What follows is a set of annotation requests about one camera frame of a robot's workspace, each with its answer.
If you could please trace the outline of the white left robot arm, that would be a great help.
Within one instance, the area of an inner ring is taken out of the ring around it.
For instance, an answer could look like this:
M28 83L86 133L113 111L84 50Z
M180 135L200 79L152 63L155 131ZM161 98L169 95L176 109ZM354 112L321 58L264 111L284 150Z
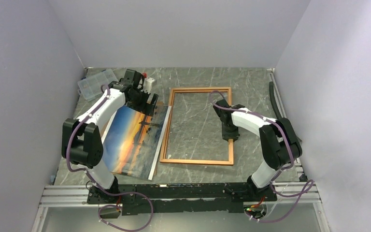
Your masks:
M100 130L123 106L151 116L158 100L158 95L151 92L155 83L145 73L127 69L120 80L101 85L102 96L89 110L63 122L61 153L68 170L84 172L107 203L115 202L120 192L117 178L102 159Z

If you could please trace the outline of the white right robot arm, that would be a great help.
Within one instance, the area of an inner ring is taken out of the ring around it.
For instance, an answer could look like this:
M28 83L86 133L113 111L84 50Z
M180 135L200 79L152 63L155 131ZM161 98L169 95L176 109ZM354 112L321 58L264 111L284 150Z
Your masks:
M242 105L230 106L224 99L213 103L222 123L222 138L238 140L239 128L260 138L263 161L247 179L246 194L253 201L265 194L278 173L293 165L302 155L302 147L289 119L273 119L252 112Z

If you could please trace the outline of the sunset landscape photo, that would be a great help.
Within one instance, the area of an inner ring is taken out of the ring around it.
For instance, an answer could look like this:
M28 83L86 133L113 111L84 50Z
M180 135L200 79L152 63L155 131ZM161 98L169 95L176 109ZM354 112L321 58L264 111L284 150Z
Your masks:
M136 128L117 132L112 131L116 130L116 125L113 124L108 134L102 136L103 160L110 172L144 180L153 179L171 113L171 106L168 107L161 128L149 128L149 131Z

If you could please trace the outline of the orange wooden picture frame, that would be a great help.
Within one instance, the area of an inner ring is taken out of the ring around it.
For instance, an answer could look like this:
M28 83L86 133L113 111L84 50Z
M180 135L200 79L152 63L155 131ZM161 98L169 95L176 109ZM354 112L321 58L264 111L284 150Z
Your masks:
M234 164L234 142L224 141L221 122L208 100L218 90L232 103L230 87L174 87L170 90L171 111L159 155L161 163Z

